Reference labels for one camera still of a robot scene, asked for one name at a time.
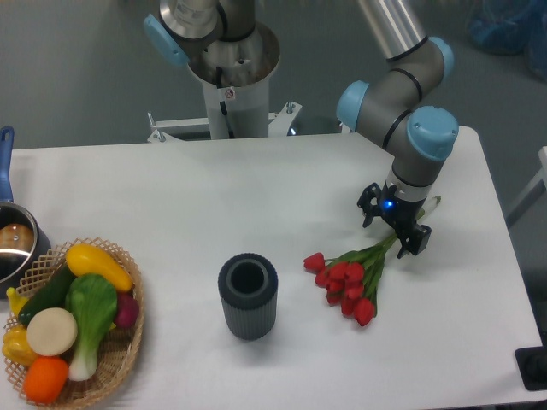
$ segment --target yellow squash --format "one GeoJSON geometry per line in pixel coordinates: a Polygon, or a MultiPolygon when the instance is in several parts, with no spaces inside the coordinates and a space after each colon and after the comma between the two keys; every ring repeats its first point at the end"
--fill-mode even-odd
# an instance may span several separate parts
{"type": "Polygon", "coordinates": [[[28,297],[20,296],[15,288],[8,288],[6,295],[9,299],[9,308],[15,316],[19,314],[23,306],[28,302],[28,297]]]}
{"type": "Polygon", "coordinates": [[[76,276],[96,273],[108,280],[118,292],[128,292],[133,281],[109,253],[87,243],[73,245],[66,254],[67,265],[76,276]]]}

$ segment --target cucumber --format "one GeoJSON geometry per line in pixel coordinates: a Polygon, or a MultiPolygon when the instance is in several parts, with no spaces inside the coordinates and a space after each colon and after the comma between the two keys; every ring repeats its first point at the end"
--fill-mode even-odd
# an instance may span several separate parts
{"type": "Polygon", "coordinates": [[[67,264],[61,266],[57,272],[51,275],[48,283],[25,303],[17,316],[19,323],[28,326],[37,313],[49,308],[63,308],[68,288],[75,279],[76,277],[70,272],[67,264]]]}

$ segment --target white radish slice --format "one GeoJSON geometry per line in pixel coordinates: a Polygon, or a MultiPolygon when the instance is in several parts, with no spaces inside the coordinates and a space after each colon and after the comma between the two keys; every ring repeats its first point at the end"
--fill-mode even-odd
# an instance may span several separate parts
{"type": "Polygon", "coordinates": [[[69,350],[78,335],[74,316],[60,307],[36,314],[26,328],[26,341],[42,356],[57,356],[69,350]]]}

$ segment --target blue pan handle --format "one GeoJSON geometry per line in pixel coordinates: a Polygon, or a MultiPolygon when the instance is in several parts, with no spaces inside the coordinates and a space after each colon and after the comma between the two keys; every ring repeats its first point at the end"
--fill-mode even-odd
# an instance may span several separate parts
{"type": "Polygon", "coordinates": [[[14,148],[15,131],[11,126],[0,130],[0,201],[13,202],[14,194],[9,183],[11,151],[14,148]]]}

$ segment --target red tulip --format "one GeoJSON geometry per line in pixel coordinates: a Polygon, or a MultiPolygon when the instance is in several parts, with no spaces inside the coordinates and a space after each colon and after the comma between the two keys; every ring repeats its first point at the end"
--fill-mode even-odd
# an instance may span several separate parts
{"type": "Polygon", "coordinates": [[[330,279],[327,276],[327,271],[325,267],[315,275],[315,284],[317,284],[317,286],[320,286],[321,288],[324,288],[329,280],[330,279]]]}
{"type": "Polygon", "coordinates": [[[345,270],[346,282],[361,282],[365,276],[365,268],[360,263],[353,262],[345,270]]]}
{"type": "Polygon", "coordinates": [[[326,294],[326,301],[329,305],[336,305],[338,302],[342,300],[342,295],[339,294],[326,294]]]}
{"type": "Polygon", "coordinates": [[[353,315],[361,326],[367,325],[374,317],[374,305],[368,299],[360,299],[357,302],[353,315]]]}
{"type": "Polygon", "coordinates": [[[357,300],[361,297],[364,290],[365,287],[359,282],[347,284],[345,288],[345,297],[351,299],[352,301],[357,300]]]}
{"type": "Polygon", "coordinates": [[[351,316],[353,314],[353,309],[355,309],[357,301],[348,299],[345,297],[342,299],[342,315],[351,316]]]}
{"type": "Polygon", "coordinates": [[[325,285],[325,289],[328,293],[339,293],[344,290],[344,282],[341,280],[334,280],[331,278],[328,284],[325,285]]]}
{"type": "Polygon", "coordinates": [[[304,268],[308,269],[311,272],[319,272],[322,268],[325,267],[325,257],[321,252],[317,252],[311,256],[308,256],[304,259],[304,268]]]}
{"type": "Polygon", "coordinates": [[[339,262],[329,271],[329,276],[334,280],[344,280],[345,279],[345,270],[348,267],[348,262],[339,262]]]}

